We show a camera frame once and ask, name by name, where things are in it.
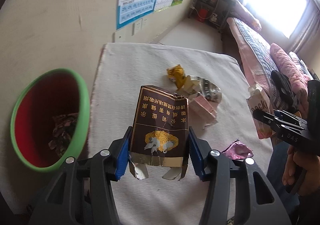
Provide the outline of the bed with plaid blanket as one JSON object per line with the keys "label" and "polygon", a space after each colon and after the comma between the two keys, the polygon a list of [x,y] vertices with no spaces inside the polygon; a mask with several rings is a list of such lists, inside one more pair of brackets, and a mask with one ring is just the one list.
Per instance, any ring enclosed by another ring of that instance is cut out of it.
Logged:
{"label": "bed with plaid blanket", "polygon": [[[261,31],[260,21],[257,20],[247,8],[239,1],[235,2],[231,10],[227,23],[231,33],[236,40],[239,48],[240,58],[244,67],[245,77],[250,85],[260,85],[271,100],[273,109],[289,110],[289,103],[280,97],[280,90],[272,80],[273,71],[280,72],[274,60],[270,55],[270,46],[268,42],[259,34]],[[309,81],[313,79],[303,60],[294,52],[288,55],[295,62],[298,69],[306,74]],[[298,96],[293,92],[298,100],[296,110],[300,112],[302,118],[308,116],[309,103],[300,102]]]}

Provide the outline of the red container on shelf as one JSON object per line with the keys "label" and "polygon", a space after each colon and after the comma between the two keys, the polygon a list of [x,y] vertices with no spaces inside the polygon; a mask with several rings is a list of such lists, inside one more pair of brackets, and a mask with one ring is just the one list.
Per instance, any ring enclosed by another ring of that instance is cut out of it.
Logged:
{"label": "red container on shelf", "polygon": [[196,19],[198,21],[200,21],[201,23],[203,23],[207,19],[208,10],[206,10],[205,8],[201,8],[201,9],[195,10],[195,11],[197,14]]}

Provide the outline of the white towel mat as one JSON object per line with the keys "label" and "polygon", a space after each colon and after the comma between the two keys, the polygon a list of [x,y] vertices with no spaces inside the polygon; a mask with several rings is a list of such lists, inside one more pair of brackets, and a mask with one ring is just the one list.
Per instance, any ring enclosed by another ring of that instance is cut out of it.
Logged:
{"label": "white towel mat", "polygon": [[[206,126],[193,112],[184,114],[159,105],[146,105],[146,117],[158,120],[163,129],[187,118],[197,137],[220,151],[240,140],[253,151],[261,170],[266,171],[272,154],[271,141],[257,136],[246,102],[248,82],[236,59],[155,44],[108,43],[103,47],[92,89],[89,155],[124,136],[134,122],[141,86],[176,90],[167,76],[167,69],[176,65],[182,66],[186,74],[207,79],[221,89],[216,122]],[[112,184],[122,224],[199,223],[208,183],[200,181],[192,166],[182,179],[166,180],[166,172],[165,167],[150,166],[147,179],[138,180],[126,172]]]}

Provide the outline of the black metal shelf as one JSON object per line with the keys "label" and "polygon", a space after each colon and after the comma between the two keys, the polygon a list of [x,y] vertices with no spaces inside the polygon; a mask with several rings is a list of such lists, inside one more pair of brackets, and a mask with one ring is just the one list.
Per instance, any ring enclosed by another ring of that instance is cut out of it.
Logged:
{"label": "black metal shelf", "polygon": [[204,23],[211,25],[219,32],[223,32],[227,24],[226,19],[234,6],[235,0],[193,0],[187,17],[196,19],[197,14],[195,10],[205,8],[208,10],[208,15]]}

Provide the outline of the pink curtain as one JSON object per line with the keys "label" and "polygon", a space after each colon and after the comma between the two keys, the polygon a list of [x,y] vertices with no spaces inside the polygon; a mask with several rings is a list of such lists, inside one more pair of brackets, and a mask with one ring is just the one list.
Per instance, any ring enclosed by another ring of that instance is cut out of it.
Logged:
{"label": "pink curtain", "polygon": [[296,29],[290,37],[289,52],[299,53],[311,44],[319,31],[319,0],[309,0]]}

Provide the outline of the yellow wrapper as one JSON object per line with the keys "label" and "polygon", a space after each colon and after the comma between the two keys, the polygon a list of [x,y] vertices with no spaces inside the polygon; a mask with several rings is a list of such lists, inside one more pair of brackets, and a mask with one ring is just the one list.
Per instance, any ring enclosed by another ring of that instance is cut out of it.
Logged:
{"label": "yellow wrapper", "polygon": [[177,89],[181,89],[186,81],[184,69],[180,64],[167,69],[168,78],[176,85]]}

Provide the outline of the green rimmed red trash bin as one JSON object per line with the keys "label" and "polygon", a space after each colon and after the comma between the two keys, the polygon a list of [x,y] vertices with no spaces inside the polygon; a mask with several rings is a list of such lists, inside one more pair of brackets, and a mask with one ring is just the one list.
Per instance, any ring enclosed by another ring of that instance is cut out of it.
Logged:
{"label": "green rimmed red trash bin", "polygon": [[[78,119],[62,156],[49,147],[54,118],[76,113]],[[85,146],[90,98],[85,80],[72,69],[50,70],[32,81],[18,97],[10,120],[12,147],[18,159],[36,172],[54,172],[69,157],[78,158]]]}

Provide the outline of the pink small carton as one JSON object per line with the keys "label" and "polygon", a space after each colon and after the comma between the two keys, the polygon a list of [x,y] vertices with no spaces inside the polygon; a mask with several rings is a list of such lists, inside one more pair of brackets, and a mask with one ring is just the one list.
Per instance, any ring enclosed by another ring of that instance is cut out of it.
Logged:
{"label": "pink small carton", "polygon": [[208,101],[203,95],[189,99],[190,125],[204,129],[217,123],[218,103]]}

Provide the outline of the silver foil wrapper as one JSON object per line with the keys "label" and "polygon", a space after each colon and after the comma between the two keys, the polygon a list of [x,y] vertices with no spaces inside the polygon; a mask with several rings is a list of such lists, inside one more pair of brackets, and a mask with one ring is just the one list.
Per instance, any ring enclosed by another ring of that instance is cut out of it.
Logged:
{"label": "silver foil wrapper", "polygon": [[183,90],[189,95],[189,99],[202,95],[207,101],[214,103],[222,100],[221,89],[202,77],[188,75]]}

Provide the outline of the brown cigarette pack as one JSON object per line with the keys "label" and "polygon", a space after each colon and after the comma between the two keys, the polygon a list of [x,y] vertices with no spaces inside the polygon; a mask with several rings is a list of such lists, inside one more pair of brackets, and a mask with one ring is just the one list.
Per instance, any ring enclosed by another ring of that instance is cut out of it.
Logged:
{"label": "brown cigarette pack", "polygon": [[163,179],[183,179],[188,168],[189,103],[183,95],[141,86],[129,146],[129,165],[138,180],[148,166],[167,167]]}

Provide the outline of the pink pocky box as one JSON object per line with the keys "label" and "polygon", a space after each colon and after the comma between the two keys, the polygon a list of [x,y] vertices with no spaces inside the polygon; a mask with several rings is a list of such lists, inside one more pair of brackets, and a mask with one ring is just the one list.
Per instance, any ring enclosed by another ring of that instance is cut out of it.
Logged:
{"label": "pink pocky box", "polygon": [[273,131],[271,127],[259,120],[254,116],[258,116],[260,119],[263,116],[263,112],[273,113],[273,109],[270,103],[268,95],[265,93],[263,88],[254,84],[248,88],[249,98],[246,99],[249,110],[252,114],[253,121],[257,130],[259,139],[266,139],[271,137]]}

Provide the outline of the white wall socket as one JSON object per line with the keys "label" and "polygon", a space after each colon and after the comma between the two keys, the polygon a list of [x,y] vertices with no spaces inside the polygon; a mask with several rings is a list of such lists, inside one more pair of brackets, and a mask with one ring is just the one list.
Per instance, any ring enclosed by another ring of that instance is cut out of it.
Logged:
{"label": "white wall socket", "polygon": [[133,23],[132,26],[132,35],[134,36],[137,34],[140,30],[144,29],[144,27],[147,25],[147,18],[140,18],[136,22]]}

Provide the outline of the white wall switch plate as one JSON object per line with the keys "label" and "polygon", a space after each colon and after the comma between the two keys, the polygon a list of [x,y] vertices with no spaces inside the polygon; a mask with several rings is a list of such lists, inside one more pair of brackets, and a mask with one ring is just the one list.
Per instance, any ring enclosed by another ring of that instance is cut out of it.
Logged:
{"label": "white wall switch plate", "polygon": [[114,43],[124,43],[126,40],[126,29],[120,29],[114,32],[113,42]]}

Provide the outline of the pink floral pillow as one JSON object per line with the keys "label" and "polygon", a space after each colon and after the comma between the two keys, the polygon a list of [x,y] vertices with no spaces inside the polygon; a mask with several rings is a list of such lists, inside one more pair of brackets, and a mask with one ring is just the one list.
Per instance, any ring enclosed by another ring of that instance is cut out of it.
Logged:
{"label": "pink floral pillow", "polygon": [[288,77],[292,91],[298,96],[300,102],[308,101],[308,77],[303,74],[291,57],[276,43],[270,46],[270,55],[279,71]]}

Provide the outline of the pink foil wrapper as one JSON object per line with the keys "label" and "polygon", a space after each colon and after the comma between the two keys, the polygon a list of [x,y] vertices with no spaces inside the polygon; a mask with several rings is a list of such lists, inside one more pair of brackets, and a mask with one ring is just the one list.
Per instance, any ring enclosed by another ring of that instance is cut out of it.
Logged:
{"label": "pink foil wrapper", "polygon": [[221,153],[231,160],[244,160],[253,157],[253,151],[239,139],[232,142]]}

